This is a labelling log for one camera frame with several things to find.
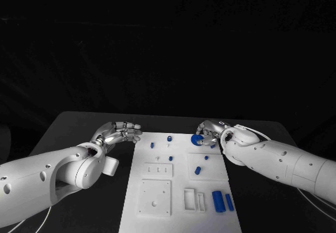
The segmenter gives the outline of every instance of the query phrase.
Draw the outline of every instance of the black table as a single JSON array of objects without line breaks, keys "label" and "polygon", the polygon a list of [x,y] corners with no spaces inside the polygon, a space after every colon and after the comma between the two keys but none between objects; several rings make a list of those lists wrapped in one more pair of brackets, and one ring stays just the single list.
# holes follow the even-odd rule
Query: black table
[{"label": "black table", "polygon": [[[30,155],[60,150],[86,142],[108,121],[128,121],[144,132],[194,133],[203,118],[63,112],[51,123]],[[262,132],[272,140],[295,146],[278,122],[220,119]],[[70,194],[51,207],[41,233],[116,233],[131,169],[134,144],[118,143],[109,156],[119,160],[113,177],[100,175],[86,190]],[[334,232],[336,223],[310,205],[297,189],[265,178],[243,166],[224,164],[242,232]],[[25,220],[17,232],[34,232],[47,210]],[[0,229],[7,232],[14,225]]]}]

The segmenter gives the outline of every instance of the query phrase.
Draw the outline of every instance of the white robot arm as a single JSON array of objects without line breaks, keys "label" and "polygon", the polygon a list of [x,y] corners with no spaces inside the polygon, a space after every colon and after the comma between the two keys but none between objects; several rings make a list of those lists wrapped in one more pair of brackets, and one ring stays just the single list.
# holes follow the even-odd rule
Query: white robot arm
[{"label": "white robot arm", "polygon": [[229,161],[336,204],[336,162],[281,142],[260,141],[253,130],[222,121],[206,120],[197,127],[203,131],[198,145],[210,146],[219,139]]},{"label": "white robot arm", "polygon": [[115,143],[139,141],[139,128],[128,122],[108,122],[89,142],[0,165],[0,228],[89,188],[100,173],[113,176],[118,160],[105,154]]}]

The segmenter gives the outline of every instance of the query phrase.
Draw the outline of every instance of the robotic hand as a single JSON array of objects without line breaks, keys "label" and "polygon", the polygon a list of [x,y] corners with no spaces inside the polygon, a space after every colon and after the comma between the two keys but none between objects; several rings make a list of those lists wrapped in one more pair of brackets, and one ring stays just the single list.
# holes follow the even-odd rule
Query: robotic hand
[{"label": "robotic hand", "polygon": [[139,128],[128,122],[108,122],[89,142],[0,165],[0,228],[89,188],[100,173],[113,176],[119,162],[105,154],[118,142],[139,141]]},{"label": "robotic hand", "polygon": [[[211,146],[219,140],[229,161],[246,166],[269,179],[297,187],[336,204],[336,162],[307,153],[297,147],[272,141],[262,133],[217,120],[200,123],[198,145]],[[260,141],[258,133],[268,141]]]}]

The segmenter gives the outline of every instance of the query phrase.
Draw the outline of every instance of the white cable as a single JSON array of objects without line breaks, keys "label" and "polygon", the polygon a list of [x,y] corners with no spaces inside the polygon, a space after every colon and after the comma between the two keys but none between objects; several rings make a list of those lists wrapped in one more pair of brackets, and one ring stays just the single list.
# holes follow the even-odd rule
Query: white cable
[{"label": "white cable", "polygon": [[310,201],[310,199],[305,197],[305,195],[302,194],[301,190],[297,189],[298,192],[301,193],[301,195],[304,196],[304,198],[308,200],[308,202],[311,203],[311,205],[317,208],[317,210],[333,220],[336,221],[336,219],[315,206],[315,204]]},{"label": "white cable", "polygon": [[[268,141],[271,140],[260,132],[258,132],[256,130],[245,127],[248,130],[250,130],[252,132],[258,133]],[[305,195],[302,194],[301,190],[297,188],[298,192],[301,193],[301,195],[304,196],[304,198],[308,200],[308,202],[311,203],[311,205],[315,207],[315,209],[333,220],[336,221],[336,219],[315,206],[315,204],[310,201],[310,199],[305,197]],[[320,197],[317,197],[314,194],[311,194],[328,207],[331,207],[334,210],[336,208],[321,200]]]},{"label": "white cable", "polygon": [[21,220],[21,222],[15,225],[15,227],[8,231],[8,233],[11,233],[17,228],[18,228],[18,226],[23,224],[23,222],[25,221],[25,219],[24,220]]},{"label": "white cable", "polygon": [[41,225],[40,225],[40,228],[41,228],[41,226],[43,226],[43,224],[44,224],[44,222],[46,222],[46,219],[47,219],[49,213],[50,213],[50,207],[49,207],[47,215],[46,215],[44,221],[43,221],[43,223],[41,223]]}]

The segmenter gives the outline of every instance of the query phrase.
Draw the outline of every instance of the hole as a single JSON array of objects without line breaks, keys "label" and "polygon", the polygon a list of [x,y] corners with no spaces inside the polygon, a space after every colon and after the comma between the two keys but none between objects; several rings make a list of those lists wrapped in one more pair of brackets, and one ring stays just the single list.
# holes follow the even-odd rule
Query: hole
[{"label": "hole", "polygon": [[46,177],[47,177],[47,175],[46,175],[46,173],[44,172],[40,172],[40,180],[44,182],[44,180],[46,180]]},{"label": "hole", "polygon": [[10,184],[7,184],[7,185],[2,187],[2,191],[4,191],[5,194],[10,193],[10,191],[11,191],[11,185],[10,185]]}]

